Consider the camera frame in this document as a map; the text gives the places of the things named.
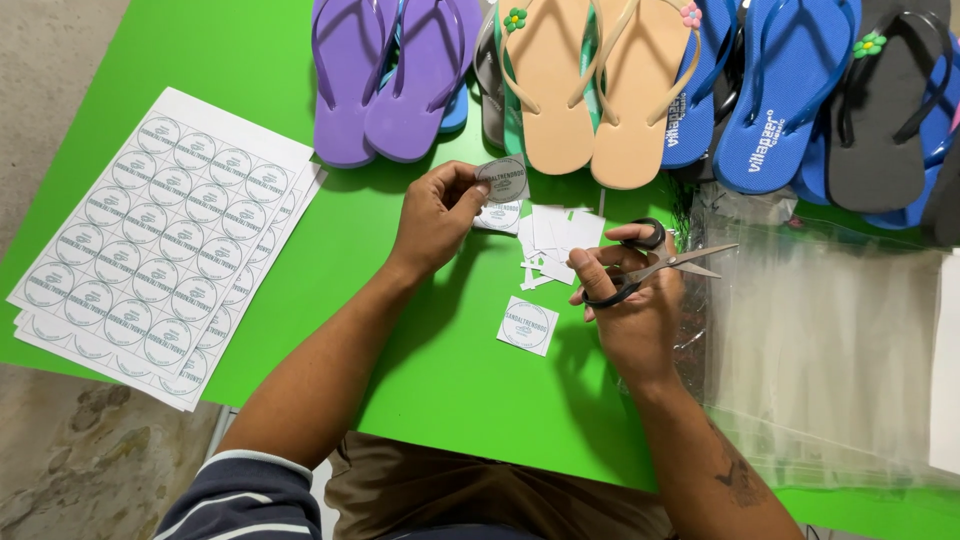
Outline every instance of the scissor blade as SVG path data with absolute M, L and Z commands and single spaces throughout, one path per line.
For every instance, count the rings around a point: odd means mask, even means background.
M 714 247 L 714 248 L 704 248 L 704 249 L 702 249 L 702 250 L 697 250 L 697 251 L 690 251 L 690 252 L 686 252 L 686 253 L 681 253 L 681 254 L 677 255 L 676 261 L 675 261 L 671 266 L 677 266 L 677 264 L 679 264 L 679 263 L 681 263 L 681 262 L 686 262 L 686 261 L 691 260 L 691 259 L 693 259 L 693 258 L 703 257 L 704 255 L 712 255 L 712 254 L 717 253 L 717 252 L 726 251 L 726 250 L 735 248 L 736 246 L 739 246 L 739 245 L 740 245 L 740 244 L 727 244 L 726 246 L 717 246 L 717 247 Z
M 674 264 L 673 268 L 676 268 L 677 270 L 683 270 L 684 272 L 688 272 L 690 274 L 699 274 L 701 276 L 707 276 L 708 278 L 719 279 L 723 277 L 720 274 L 710 272 L 706 268 L 701 268 L 692 262 L 681 262 L 680 264 Z

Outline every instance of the khaki shorts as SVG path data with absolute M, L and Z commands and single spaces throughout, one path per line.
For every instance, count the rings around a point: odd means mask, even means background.
M 350 431 L 330 455 L 335 540 L 500 524 L 546 540 L 675 537 L 658 496 Z

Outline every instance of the black flip-flop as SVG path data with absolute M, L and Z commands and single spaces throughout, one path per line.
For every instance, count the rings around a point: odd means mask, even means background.
M 827 191 L 837 206 L 864 213 L 905 208 L 924 191 L 918 130 L 947 89 L 924 101 L 940 56 L 952 62 L 949 0 L 863 3 L 860 40 L 828 102 Z
M 953 144 L 944 157 L 924 206 L 920 233 L 935 246 L 949 247 L 960 241 L 960 144 Z
M 716 153 L 717 145 L 720 144 L 720 136 L 727 129 L 727 123 L 730 122 L 733 108 L 736 107 L 736 99 L 740 95 L 740 87 L 743 86 L 746 54 L 743 42 L 743 24 L 746 15 L 747 9 L 741 4 L 736 12 L 738 24 L 733 49 L 727 57 L 727 64 L 724 69 L 720 71 L 713 82 L 713 137 L 710 139 L 710 145 L 707 147 L 707 151 L 690 165 L 668 171 L 675 180 L 682 184 L 706 184 L 716 180 L 716 175 L 713 173 L 713 155 Z

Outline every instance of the striped shirt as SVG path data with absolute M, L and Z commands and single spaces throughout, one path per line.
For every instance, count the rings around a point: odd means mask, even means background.
M 160 522 L 154 540 L 323 540 L 313 473 L 275 455 L 214 455 Z M 397 531 L 380 540 L 539 540 L 518 530 L 462 525 Z

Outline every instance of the purple flip-flop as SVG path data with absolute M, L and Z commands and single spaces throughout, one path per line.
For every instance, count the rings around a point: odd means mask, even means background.
M 483 15 L 477 0 L 419 0 L 404 2 L 399 20 L 396 73 L 373 97 L 364 131 L 377 152 L 406 163 L 430 150 Z
M 313 61 L 317 112 L 313 147 L 325 163 L 352 168 L 376 152 L 364 138 L 364 118 L 394 39 L 398 0 L 315 0 Z

